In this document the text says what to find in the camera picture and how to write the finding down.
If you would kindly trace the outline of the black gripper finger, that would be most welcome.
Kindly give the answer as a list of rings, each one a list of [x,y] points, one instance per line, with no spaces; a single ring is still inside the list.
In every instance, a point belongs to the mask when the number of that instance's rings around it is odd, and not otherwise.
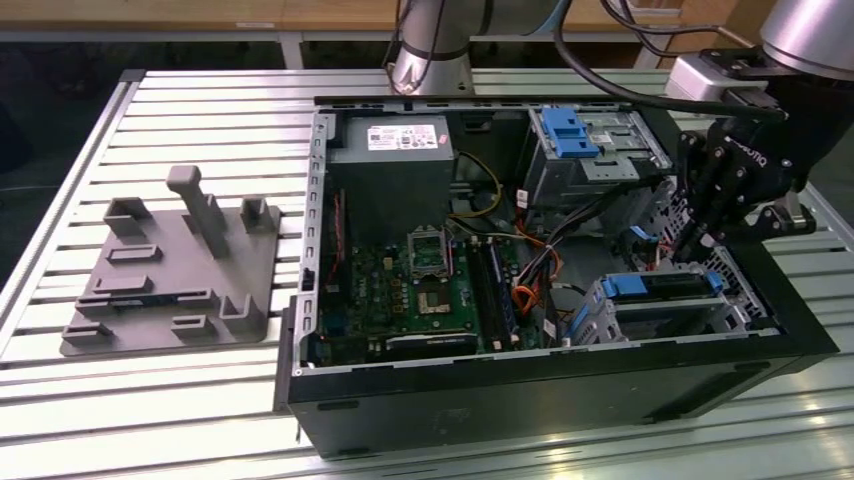
[[[722,245],[762,243],[780,237],[808,235],[816,221],[798,200],[779,199],[762,205],[740,205],[708,228],[706,235]]]
[[[703,258],[702,238],[720,217],[719,183],[728,167],[724,147],[696,132],[683,132],[678,149],[678,184],[686,202],[686,220],[675,242],[674,259],[695,261]]]

